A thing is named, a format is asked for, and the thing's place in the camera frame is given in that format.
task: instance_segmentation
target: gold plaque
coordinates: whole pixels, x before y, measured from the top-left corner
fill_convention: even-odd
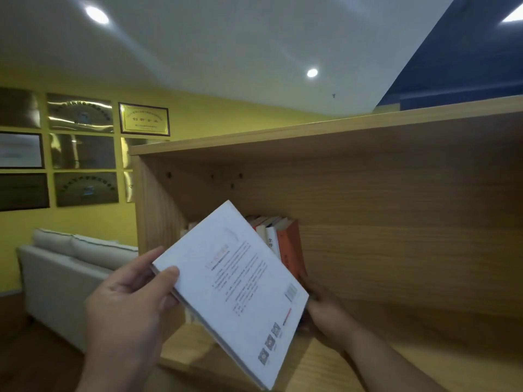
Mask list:
[[[0,125],[39,128],[36,94],[24,89],[0,88]]]
[[[119,105],[122,133],[170,136],[168,109],[127,103]]]
[[[0,132],[0,168],[42,169],[42,135]]]
[[[43,207],[49,207],[45,173],[0,174],[0,212]]]
[[[118,202],[116,172],[63,172],[54,174],[57,206]]]
[[[124,172],[123,179],[126,181],[126,201],[134,202],[132,172]]]
[[[129,149],[132,146],[141,146],[142,144],[153,144],[160,142],[168,142],[169,140],[158,140],[158,139],[137,139],[134,137],[122,137],[122,161],[124,169],[132,169],[132,160],[129,156]]]
[[[50,133],[54,169],[115,169],[111,136]]]
[[[51,129],[114,132],[108,100],[48,93],[47,109]]]

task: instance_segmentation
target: person's left hand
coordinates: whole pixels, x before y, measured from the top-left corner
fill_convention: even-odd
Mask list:
[[[87,299],[87,353],[77,392],[141,390],[162,349],[160,315],[177,304],[180,271],[154,276],[156,248],[114,271]]]

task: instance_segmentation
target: dark blue ceiling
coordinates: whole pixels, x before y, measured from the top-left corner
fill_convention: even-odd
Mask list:
[[[381,105],[427,107],[523,93],[523,0],[454,0]]]

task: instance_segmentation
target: yellow wall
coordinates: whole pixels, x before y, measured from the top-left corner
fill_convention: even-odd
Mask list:
[[[44,161],[48,176],[51,207],[38,210],[0,212],[0,292],[20,288],[15,248],[30,243],[34,228],[81,234],[101,239],[117,239],[136,245],[134,204],[126,203],[122,174],[118,102],[169,108],[171,139],[180,140],[278,126],[296,125],[331,119],[290,109],[255,105],[186,92],[167,92],[150,88],[126,88],[68,77],[55,72],[21,71],[0,67],[0,86],[31,89],[37,92],[40,104],[41,130],[0,126],[2,131],[40,132],[43,135]],[[112,101],[114,109],[114,150],[117,160],[120,203],[57,208],[53,170],[49,149],[49,127],[44,107],[45,93],[63,93]],[[20,170],[2,170],[19,173]]]

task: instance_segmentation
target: qr code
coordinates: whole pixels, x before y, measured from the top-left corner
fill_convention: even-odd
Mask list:
[[[274,326],[272,326],[272,334],[274,334],[276,337],[280,336],[281,328],[278,326],[278,323],[274,323]]]
[[[267,339],[265,340],[265,346],[270,350],[272,351],[272,347],[274,347],[274,343],[276,342],[276,340],[274,339],[273,336],[269,335],[269,337],[267,337]]]
[[[267,362],[267,359],[269,359],[269,353],[265,350],[265,348],[261,349],[260,355],[258,355],[258,359],[265,366],[265,363]]]
[[[289,301],[291,303],[294,300],[296,293],[297,293],[296,287],[292,283],[289,283],[289,286],[287,286],[287,291],[285,292],[285,296],[289,299]]]

